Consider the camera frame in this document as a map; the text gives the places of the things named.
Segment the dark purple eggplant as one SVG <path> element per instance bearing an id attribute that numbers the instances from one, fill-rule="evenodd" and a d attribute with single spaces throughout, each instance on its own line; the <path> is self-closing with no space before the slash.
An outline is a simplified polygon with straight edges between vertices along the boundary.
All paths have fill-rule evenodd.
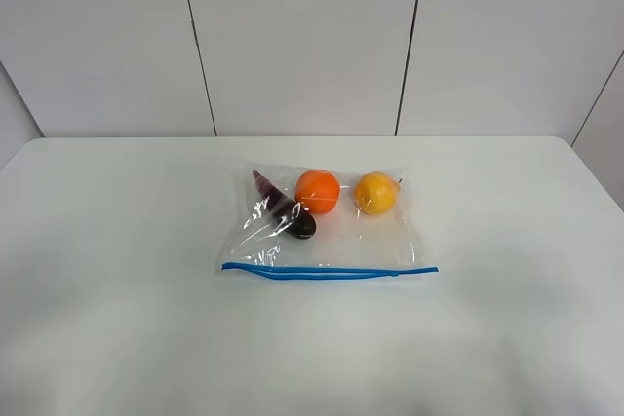
<path id="1" fill-rule="evenodd" d="M 316 234 L 317 224 L 303 204 L 287 196 L 257 170 L 253 170 L 252 175 L 255 189 L 276 223 L 277 233 L 286 233 L 298 240 L 311 239 Z"/>

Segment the clear zip bag blue seal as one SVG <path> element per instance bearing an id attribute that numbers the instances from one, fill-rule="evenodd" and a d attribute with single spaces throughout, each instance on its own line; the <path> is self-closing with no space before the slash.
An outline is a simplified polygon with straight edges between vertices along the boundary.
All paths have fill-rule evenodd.
<path id="1" fill-rule="evenodd" d="M 329 171 L 340 184 L 335 208 L 312 214 L 316 234 L 298 240 L 277 233 L 276 223 L 255 189 L 252 171 L 267 177 L 295 200 L 295 185 L 308 168 L 253 164 L 245 169 L 239 191 L 240 215 L 225 239 L 217 264 L 274 280 L 361 280 L 436 272 L 419 261 L 420 243 L 411 223 L 412 203 L 403 168 L 375 170 L 403 179 L 396 205 L 380 215 L 359 211 L 353 191 L 366 174 Z"/>

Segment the orange fruit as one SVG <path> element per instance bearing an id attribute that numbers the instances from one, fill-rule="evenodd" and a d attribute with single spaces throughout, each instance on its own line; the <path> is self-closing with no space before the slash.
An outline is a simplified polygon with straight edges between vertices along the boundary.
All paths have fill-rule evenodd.
<path id="1" fill-rule="evenodd" d="M 328 171 L 308 170 L 299 177 L 294 193 L 295 200 L 312 214 L 327 214 L 338 202 L 340 184 Z"/>

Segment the yellow pear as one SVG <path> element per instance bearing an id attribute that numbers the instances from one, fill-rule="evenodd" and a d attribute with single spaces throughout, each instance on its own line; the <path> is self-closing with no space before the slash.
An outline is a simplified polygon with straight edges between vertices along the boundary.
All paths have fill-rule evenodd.
<path id="1" fill-rule="evenodd" d="M 401 192 L 401 177 L 375 171 L 365 174 L 355 185 L 353 195 L 359 211 L 367 215 L 380 215 L 390 211 Z"/>

